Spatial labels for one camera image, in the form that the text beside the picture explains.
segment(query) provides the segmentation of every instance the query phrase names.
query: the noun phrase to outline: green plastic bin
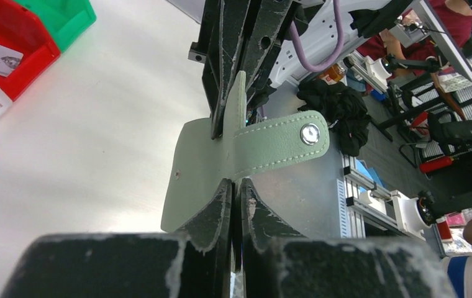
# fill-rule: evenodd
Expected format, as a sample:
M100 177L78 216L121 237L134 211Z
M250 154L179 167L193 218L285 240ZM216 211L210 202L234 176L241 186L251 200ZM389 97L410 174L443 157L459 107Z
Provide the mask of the green plastic bin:
M36 14L64 52L96 20L89 0L15 0Z

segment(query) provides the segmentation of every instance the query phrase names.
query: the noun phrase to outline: silver metal button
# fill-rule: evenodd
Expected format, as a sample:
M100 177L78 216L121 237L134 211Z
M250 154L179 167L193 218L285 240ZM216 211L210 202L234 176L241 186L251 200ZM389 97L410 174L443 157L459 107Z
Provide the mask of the silver metal button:
M315 145L320 139L320 129L313 123L306 124L300 130L300 137L306 145Z

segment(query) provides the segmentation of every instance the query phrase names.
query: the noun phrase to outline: blue and white striped object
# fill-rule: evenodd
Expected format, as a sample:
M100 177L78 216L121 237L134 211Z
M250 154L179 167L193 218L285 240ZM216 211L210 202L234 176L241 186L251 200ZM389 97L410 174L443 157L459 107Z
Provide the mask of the blue and white striped object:
M442 260L459 298L472 298L472 256L456 256Z

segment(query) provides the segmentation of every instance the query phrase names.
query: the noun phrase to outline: white stitching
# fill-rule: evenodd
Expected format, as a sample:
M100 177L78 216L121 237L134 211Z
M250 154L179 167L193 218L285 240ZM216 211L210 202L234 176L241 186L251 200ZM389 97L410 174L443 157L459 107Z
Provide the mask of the white stitching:
M262 168L267 168L268 166L273 166L273 165L276 165L278 163L285 163L287 161L291 161L291 160L296 160L298 158L304 158L306 156L309 156L309 155L315 155L317 153L320 153L322 152L324 148L322 147L322 149L320 150L317 150L317 151L313 151L313 152L309 152L309 153L306 153L306 154L303 154L303 155L297 155L297 156L293 156L293 157L289 157L289 158L286 158L286 159L283 159L283 160L277 160L277 161L274 161L272 163L267 163L265 165L261 165L261 166L255 166L254 168L249 168L249 169L245 169L243 171L239 171L238 173L235 173L234 175L237 176L243 172L247 172L247 171L253 171L255 169L262 169Z
M250 132L256 132L256 131L262 130L262 129L271 129L273 127L278 127L278 126L282 126L282 125L285 125L285 124L288 124L288 123L292 123L292 122L296 122L296 121L300 121L300 120L304 120L304 119L309 119L309 118L317 118L317 116L315 116L315 115L304 116L304 117L295 118L295 119L291 119L291 120L288 120L288 121L280 122L280 123L277 123L277 124L273 124L273 125L269 125L269 126L265 126L265 127L260 127L259 129L251 129L247 132L242 132L242 133L239 133L239 134L235 135L233 137L233 139L235 139L235 138L237 138L241 135L245 135L247 133L250 133Z

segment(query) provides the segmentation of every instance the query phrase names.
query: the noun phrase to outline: stitched edge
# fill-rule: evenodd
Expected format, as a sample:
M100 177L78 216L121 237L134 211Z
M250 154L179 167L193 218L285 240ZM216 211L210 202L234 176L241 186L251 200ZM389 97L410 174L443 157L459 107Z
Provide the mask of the stitched edge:
M304 116L304 117L299 117L299 118L287 120L287 121L284 121L284 122L278 122L277 124L268 125L266 127L260 127L259 129L253 129L253 130L249 130L247 132L242 132L242 133L239 133L239 134L235 135L233 137L233 139L235 139L235 138L237 138L241 135L245 135L246 133L256 132L257 130L271 129L273 127L278 127L278 126L282 126L282 125L285 125L285 124L288 124L288 123L297 122L297 121L300 121L300 120L310 119L310 118L316 118L321 124L324 124L324 123L322 123L322 121L320 121L320 119L318 119L318 117L316 115ZM243 171L239 171L237 173L234 173L234 176L238 176L239 174L242 174L242 173L247 172L247 171L254 171L254 170L257 170L257 169L263 169L263 168L267 168L269 166L277 165L279 163L286 163L286 162L291 161L291 160L297 160L297 159L304 158L304 157L307 157L307 156L310 156L310 155L318 154L318 153L320 153L324 150L326 144L327 144L327 142L324 142L324 144L322 145L322 148L320 148L320 150L309 152L309 153L306 153L306 154L303 154L303 155L296 155L296 156L293 156L293 157L285 158L283 160L277 160L277 161L273 161L272 163L266 163L264 165L255 166L255 167L252 167L252 168L249 168L249 169L245 169Z
M268 125L268 126L260 127L259 129L251 129L247 132L239 133L239 134L235 135L232 138L235 139L235 138L237 138L241 135L245 135L245 134L248 134L250 132L257 132L257 131L263 130L263 129L272 129L273 127L278 127L278 126L286 125L288 123L293 123L293 122L297 122L297 121L304 120L304 119L309 119L309 118L318 118L318 117L316 115L311 115L311 116L304 116L304 117L300 117L300 118L287 120L287 121L284 121L284 122L278 122L277 124L271 124L271 125Z

